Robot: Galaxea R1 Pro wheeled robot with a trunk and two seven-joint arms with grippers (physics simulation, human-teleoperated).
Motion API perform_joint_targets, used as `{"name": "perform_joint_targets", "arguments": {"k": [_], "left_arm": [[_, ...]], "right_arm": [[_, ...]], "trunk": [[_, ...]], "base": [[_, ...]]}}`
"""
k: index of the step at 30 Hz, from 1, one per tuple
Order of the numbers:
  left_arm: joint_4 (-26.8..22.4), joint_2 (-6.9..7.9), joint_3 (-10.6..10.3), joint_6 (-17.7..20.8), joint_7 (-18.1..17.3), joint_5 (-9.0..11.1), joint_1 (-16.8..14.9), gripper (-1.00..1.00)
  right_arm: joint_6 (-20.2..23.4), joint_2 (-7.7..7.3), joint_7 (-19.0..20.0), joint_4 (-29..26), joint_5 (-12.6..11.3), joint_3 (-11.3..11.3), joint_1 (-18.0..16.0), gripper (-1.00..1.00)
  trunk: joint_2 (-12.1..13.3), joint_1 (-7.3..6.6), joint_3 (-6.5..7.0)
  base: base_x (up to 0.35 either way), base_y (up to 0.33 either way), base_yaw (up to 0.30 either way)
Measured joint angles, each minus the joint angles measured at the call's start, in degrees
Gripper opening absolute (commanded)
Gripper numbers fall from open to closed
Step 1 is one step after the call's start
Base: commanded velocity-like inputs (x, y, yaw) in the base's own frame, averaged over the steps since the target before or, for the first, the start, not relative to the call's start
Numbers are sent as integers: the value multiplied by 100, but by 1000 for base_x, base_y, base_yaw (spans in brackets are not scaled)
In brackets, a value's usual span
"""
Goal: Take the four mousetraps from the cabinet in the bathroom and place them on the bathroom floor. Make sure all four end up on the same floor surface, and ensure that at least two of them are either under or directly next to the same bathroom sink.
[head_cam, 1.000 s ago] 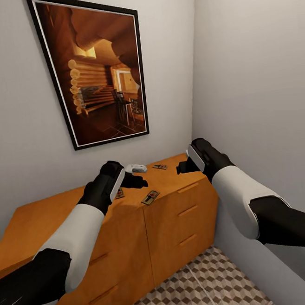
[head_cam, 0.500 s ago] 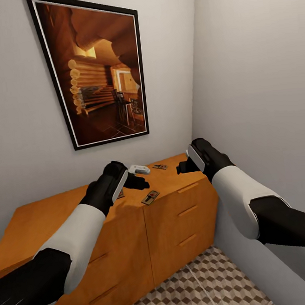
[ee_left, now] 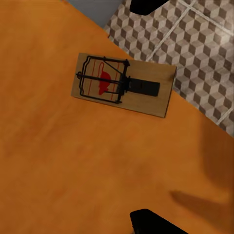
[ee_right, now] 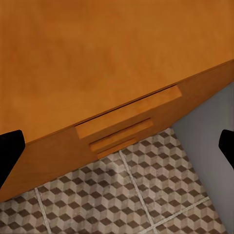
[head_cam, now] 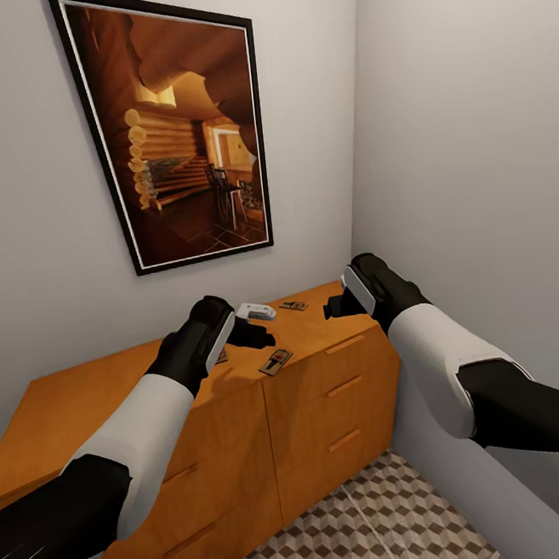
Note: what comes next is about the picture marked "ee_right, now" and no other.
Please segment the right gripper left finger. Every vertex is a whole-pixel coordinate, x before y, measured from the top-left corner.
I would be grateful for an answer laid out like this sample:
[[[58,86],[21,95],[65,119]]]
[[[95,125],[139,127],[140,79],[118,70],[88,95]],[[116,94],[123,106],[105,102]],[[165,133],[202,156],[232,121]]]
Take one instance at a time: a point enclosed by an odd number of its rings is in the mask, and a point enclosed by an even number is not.
[[[0,188],[25,149],[21,130],[0,135]]]

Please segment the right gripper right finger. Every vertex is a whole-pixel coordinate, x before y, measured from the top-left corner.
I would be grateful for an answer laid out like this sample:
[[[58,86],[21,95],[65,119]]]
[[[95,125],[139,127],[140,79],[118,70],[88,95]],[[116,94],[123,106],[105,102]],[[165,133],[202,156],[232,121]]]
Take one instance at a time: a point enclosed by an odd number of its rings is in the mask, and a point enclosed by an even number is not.
[[[219,148],[234,168],[234,132],[223,130],[219,139]]]

